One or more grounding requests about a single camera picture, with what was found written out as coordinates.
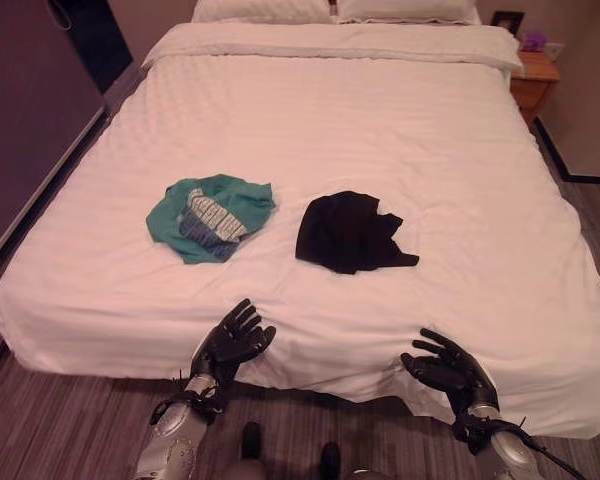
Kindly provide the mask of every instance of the picture frame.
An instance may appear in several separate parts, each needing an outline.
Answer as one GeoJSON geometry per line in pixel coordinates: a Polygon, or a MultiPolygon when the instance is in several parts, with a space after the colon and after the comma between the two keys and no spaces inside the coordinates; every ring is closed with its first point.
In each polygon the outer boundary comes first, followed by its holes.
{"type": "Polygon", "coordinates": [[[524,12],[505,12],[498,10],[493,14],[491,25],[506,28],[515,36],[518,34],[523,18],[524,12]]]}

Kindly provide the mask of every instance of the black cloth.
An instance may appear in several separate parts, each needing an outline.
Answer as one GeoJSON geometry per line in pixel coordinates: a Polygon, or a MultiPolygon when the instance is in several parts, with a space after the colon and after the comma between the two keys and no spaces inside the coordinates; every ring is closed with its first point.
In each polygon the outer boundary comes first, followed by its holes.
{"type": "Polygon", "coordinates": [[[412,267],[419,257],[402,253],[391,237],[402,219],[379,215],[377,198],[340,192],[313,200],[302,218],[296,258],[338,273],[379,267],[412,267]]]}

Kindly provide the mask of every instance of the door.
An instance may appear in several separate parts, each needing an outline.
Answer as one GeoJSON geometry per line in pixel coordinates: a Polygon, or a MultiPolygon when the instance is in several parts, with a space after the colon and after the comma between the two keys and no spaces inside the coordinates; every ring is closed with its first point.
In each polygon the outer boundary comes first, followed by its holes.
{"type": "Polygon", "coordinates": [[[55,0],[71,22],[69,38],[103,94],[133,59],[107,0],[55,0]]]}
{"type": "Polygon", "coordinates": [[[53,2],[0,0],[0,241],[102,112],[53,2]]]}

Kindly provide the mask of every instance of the robot wrist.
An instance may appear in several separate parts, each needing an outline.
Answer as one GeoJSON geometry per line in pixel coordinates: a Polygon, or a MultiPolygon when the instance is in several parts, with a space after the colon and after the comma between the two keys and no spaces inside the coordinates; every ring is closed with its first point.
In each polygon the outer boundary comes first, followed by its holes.
{"type": "Polygon", "coordinates": [[[210,375],[194,375],[184,391],[160,402],[151,415],[149,423],[155,425],[174,403],[188,405],[209,425],[217,414],[222,413],[228,403],[227,396],[210,375]]]}

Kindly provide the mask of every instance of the baseboard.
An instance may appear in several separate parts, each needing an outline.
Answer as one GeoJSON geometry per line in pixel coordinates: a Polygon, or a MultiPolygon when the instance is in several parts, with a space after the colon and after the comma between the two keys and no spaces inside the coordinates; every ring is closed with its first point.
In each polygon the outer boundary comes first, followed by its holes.
{"type": "Polygon", "coordinates": [[[556,168],[560,173],[560,177],[565,182],[600,184],[600,177],[591,177],[588,175],[572,175],[571,173],[569,173],[569,169],[564,163],[562,155],[560,155],[560,152],[558,152],[558,149],[553,143],[553,140],[551,140],[551,135],[549,135],[549,132],[547,132],[547,129],[542,124],[542,121],[539,118],[536,118],[533,124],[538,129],[540,138],[542,138],[542,143],[544,143],[545,147],[547,147],[547,151],[549,152],[549,155],[551,155],[551,159],[553,160],[553,163],[555,163],[556,168]]]}

